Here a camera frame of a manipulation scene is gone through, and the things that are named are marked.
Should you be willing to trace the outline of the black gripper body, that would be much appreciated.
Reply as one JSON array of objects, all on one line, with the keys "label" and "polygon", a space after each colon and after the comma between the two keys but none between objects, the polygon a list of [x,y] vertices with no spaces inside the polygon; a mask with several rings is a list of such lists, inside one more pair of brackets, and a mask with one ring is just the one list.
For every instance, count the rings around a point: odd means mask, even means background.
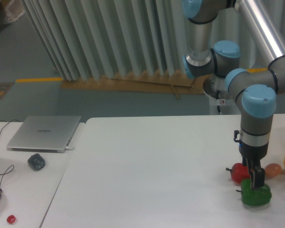
[{"label": "black gripper body", "polygon": [[245,159],[260,161],[267,154],[269,133],[253,135],[244,130],[235,130],[233,140],[239,144],[239,152]]}]

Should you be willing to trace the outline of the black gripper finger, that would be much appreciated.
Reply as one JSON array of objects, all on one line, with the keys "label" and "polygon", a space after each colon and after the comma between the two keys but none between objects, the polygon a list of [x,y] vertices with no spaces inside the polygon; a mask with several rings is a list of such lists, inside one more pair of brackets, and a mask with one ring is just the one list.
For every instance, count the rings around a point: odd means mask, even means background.
[{"label": "black gripper finger", "polygon": [[251,180],[251,189],[256,190],[264,186],[265,170],[261,167],[260,161],[248,161],[248,172]]},{"label": "black gripper finger", "polygon": [[243,167],[242,169],[243,169],[244,173],[249,173],[247,160],[245,158],[242,158],[242,167]]}]

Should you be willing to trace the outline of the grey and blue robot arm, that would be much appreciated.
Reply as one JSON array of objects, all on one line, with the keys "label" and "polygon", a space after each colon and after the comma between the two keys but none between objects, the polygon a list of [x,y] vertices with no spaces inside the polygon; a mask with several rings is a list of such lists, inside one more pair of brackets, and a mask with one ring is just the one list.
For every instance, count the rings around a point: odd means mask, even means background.
[{"label": "grey and blue robot arm", "polygon": [[[266,156],[276,95],[285,93],[285,40],[260,0],[184,0],[184,16],[191,22],[188,52],[183,56],[189,78],[215,74],[223,78],[227,94],[241,113],[240,129],[234,133],[251,189],[263,187]],[[221,10],[234,8],[247,25],[267,69],[250,73],[239,68],[240,53],[232,42],[211,47],[212,22]]]}]

